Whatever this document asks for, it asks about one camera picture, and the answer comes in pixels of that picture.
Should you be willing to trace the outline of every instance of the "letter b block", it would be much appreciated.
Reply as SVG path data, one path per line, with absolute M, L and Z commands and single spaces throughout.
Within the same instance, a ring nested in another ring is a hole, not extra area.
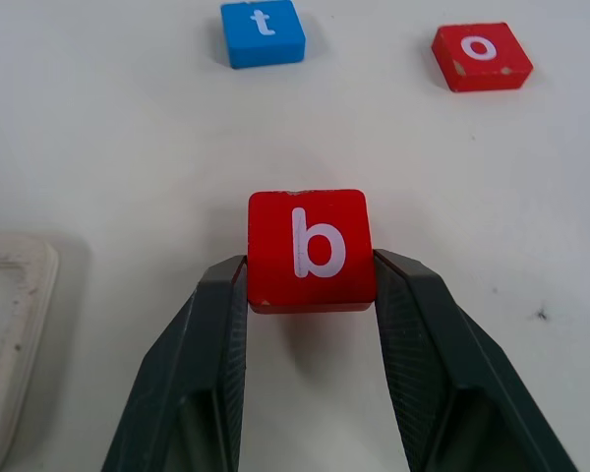
M 433 52 L 452 91 L 520 89 L 533 71 L 507 23 L 440 27 Z
M 255 312 L 365 310 L 376 298 L 365 196 L 358 190 L 253 194 L 248 267 Z
M 234 69 L 304 59 L 306 36 L 290 1 L 229 3 L 220 13 Z

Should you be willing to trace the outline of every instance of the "white letter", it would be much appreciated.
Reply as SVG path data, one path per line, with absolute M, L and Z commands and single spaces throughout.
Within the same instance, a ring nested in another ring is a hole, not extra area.
M 472 49 L 472 43 L 479 42 L 485 46 L 485 52 L 479 54 L 474 49 Z M 491 61 L 496 57 L 496 47 L 492 44 L 491 41 L 485 39 L 481 36 L 466 36 L 461 39 L 461 48 L 463 52 L 465 52 L 468 56 L 472 59 L 476 59 L 477 61 Z
M 307 228 L 306 212 L 303 208 L 293 208 L 292 216 L 295 275 L 304 278 L 309 271 L 321 278 L 337 275 L 345 264 L 345 241 L 339 230 L 325 223 Z M 330 243 L 330 259 L 324 265 L 316 265 L 308 255 L 308 243 L 313 236 L 324 236 Z
M 266 20 L 270 18 L 269 15 L 265 15 L 262 10 L 254 10 L 254 16 L 249 17 L 256 22 L 258 25 L 258 31 L 263 36 L 271 36 L 275 34 L 275 31 L 266 27 Z

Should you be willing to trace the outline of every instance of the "blue letter block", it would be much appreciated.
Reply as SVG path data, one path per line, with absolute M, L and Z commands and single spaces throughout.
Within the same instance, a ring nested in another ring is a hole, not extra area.
M 220 13 L 234 69 L 304 59 L 306 36 L 290 1 L 229 3 Z

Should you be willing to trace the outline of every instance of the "white plastic tray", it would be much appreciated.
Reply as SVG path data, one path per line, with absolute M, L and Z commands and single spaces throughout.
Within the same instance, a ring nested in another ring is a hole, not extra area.
M 48 244 L 0 234 L 0 465 L 16 430 L 57 267 Z

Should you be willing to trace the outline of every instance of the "red letter block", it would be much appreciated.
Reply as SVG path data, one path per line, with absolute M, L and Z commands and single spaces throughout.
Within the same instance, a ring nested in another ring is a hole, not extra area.
M 440 27 L 433 52 L 452 91 L 520 89 L 533 70 L 507 23 Z
M 358 190 L 253 194 L 248 253 L 247 293 L 257 313 L 365 310 L 376 298 Z

